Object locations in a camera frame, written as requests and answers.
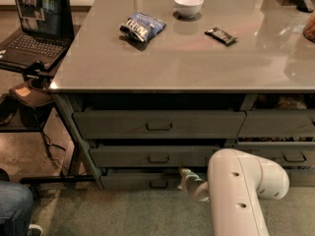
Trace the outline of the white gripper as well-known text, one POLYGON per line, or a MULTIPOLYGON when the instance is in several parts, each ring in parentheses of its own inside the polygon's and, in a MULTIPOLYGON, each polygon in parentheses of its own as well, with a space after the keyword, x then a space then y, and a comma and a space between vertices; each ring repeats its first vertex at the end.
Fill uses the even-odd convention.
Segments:
POLYGON ((179 173, 181 185, 178 185, 178 190, 186 192, 196 202, 206 203, 209 200, 208 183, 189 168, 180 167, 179 173))

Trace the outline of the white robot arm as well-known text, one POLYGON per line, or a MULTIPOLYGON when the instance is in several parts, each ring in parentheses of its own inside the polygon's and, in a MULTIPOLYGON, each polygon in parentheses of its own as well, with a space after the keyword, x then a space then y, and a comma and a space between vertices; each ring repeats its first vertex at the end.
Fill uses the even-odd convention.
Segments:
POLYGON ((210 204, 213 236, 269 236, 259 200, 279 200, 289 189, 279 164, 232 148, 212 155, 206 179, 185 167, 179 172, 179 188, 210 204))

